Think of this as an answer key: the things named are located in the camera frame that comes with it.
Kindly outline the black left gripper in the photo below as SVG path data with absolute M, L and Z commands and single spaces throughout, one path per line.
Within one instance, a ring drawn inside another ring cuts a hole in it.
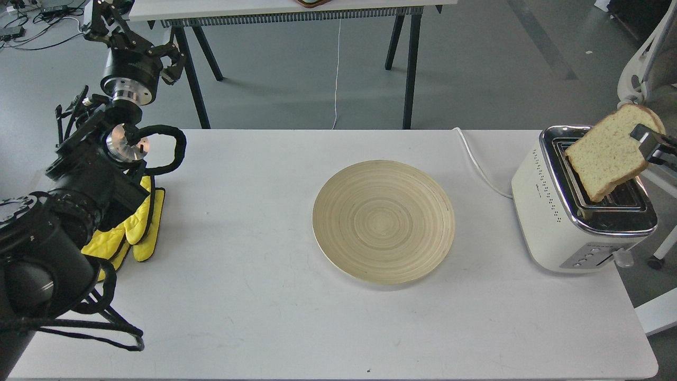
M 109 47 L 100 81 L 105 94 L 113 96 L 116 87 L 125 85 L 135 90 L 140 105 L 147 105 L 155 101 L 159 79 L 167 85 L 178 82 L 187 57 L 178 43 L 150 47 L 145 55 L 146 40 L 131 31 L 123 19 L 133 4 L 134 1 L 89 1 L 83 14 L 83 38 Z

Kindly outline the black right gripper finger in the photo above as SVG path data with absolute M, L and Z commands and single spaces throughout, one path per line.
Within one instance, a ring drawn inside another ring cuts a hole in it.
M 675 138 L 655 132 L 643 124 L 637 124 L 629 135 L 639 142 L 638 149 L 647 162 L 676 171 Z

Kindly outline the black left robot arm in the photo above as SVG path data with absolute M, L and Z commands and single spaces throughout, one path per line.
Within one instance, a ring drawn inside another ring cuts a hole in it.
M 2 200 L 2 379 L 35 333 L 91 340 L 80 329 L 130 335 L 128 351 L 144 349 L 143 331 L 112 307 L 112 263 L 82 253 L 95 232 L 116 228 L 151 191 L 144 176 L 176 170 L 184 133 L 169 125 L 138 128 L 142 106 L 155 101 L 160 80 L 174 84 L 186 56 L 176 43 L 155 46 L 129 26 L 113 1 L 87 4 L 83 37 L 108 47 L 101 94 L 85 87 L 66 110 L 55 110 L 57 159 L 46 169 L 52 189 Z

